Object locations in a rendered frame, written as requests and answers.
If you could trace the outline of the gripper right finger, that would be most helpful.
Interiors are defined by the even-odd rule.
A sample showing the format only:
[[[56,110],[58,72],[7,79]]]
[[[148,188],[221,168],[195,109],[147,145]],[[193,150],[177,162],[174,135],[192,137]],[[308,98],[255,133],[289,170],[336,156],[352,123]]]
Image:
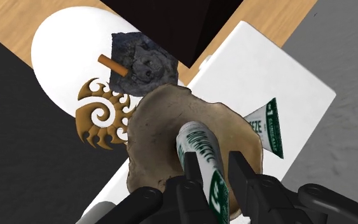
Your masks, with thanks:
[[[358,202],[313,183],[292,192],[256,174],[239,151],[229,152],[228,179],[251,224],[358,224]]]

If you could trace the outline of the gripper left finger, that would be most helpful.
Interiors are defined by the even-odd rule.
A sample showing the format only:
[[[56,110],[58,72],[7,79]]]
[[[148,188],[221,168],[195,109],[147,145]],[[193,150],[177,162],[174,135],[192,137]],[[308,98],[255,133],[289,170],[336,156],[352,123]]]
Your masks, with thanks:
[[[217,224],[195,152],[184,154],[184,172],[168,179],[164,192],[150,186],[136,189],[95,224]]]

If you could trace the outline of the white green tube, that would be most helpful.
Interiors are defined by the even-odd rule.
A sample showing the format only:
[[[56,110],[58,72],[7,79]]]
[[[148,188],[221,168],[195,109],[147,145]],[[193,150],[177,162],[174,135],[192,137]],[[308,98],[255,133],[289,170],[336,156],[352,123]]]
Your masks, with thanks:
[[[202,175],[202,186],[209,207],[219,224],[229,224],[229,191],[216,136],[202,122],[185,123],[176,137],[176,149],[182,168],[186,152],[195,152]]]
[[[261,139],[262,147],[279,158],[284,158],[276,98],[253,111],[244,119]]]

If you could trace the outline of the brown shallow bowl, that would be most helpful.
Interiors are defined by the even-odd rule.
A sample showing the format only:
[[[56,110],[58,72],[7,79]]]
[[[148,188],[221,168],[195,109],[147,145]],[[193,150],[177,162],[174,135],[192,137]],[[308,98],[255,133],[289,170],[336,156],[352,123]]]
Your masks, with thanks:
[[[228,182],[230,151],[240,151],[254,172],[263,170],[260,137],[238,113],[221,103],[197,98],[186,87],[162,85],[141,99],[128,121],[128,191],[150,186],[165,191],[168,179],[184,171],[176,149],[180,128],[202,122],[216,136],[229,191],[230,221],[242,214]]]

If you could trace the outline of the golden spiral ornament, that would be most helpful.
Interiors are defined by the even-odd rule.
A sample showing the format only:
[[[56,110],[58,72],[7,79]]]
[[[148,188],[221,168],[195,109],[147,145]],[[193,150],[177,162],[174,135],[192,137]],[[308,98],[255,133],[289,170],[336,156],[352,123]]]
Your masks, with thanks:
[[[107,91],[103,83],[98,84],[97,90],[92,90],[90,84],[93,81],[88,80],[78,93],[76,131],[82,142],[110,150],[107,136],[111,137],[112,144],[127,142],[128,119],[139,100],[132,102],[128,94]]]

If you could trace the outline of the dark grey stone figure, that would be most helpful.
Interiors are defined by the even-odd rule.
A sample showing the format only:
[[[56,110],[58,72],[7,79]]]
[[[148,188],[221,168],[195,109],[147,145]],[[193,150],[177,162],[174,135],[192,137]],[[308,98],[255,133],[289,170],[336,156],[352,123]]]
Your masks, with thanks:
[[[160,85],[178,83],[178,60],[141,32],[112,33],[111,59],[128,69],[124,77],[111,71],[109,88],[144,97]]]

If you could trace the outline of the orange cylinder stick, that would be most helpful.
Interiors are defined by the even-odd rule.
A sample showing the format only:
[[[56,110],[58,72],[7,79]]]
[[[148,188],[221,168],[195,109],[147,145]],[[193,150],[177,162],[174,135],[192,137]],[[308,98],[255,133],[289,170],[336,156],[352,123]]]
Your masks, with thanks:
[[[123,65],[115,62],[114,60],[108,58],[103,54],[99,55],[98,62],[110,68],[110,70],[116,72],[122,77],[125,77],[129,73],[129,70],[125,68]]]

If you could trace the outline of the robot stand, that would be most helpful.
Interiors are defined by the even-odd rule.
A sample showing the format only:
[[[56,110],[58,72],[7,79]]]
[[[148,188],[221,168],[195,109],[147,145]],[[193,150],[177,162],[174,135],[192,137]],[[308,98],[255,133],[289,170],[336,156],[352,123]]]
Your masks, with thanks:
[[[100,0],[190,68],[243,0]]]

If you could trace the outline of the white toilet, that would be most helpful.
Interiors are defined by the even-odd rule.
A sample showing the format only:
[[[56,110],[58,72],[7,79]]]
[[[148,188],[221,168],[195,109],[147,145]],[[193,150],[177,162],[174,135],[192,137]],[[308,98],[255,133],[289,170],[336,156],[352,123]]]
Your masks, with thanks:
[[[99,55],[111,53],[112,33],[134,27],[106,10],[75,6],[55,12],[38,27],[31,46],[36,78],[46,95],[74,115],[85,105],[81,87],[107,83]],[[266,151],[263,173],[282,179],[335,98],[335,92],[285,51],[241,21],[190,81],[192,93],[222,102],[242,116],[277,101],[284,156]]]

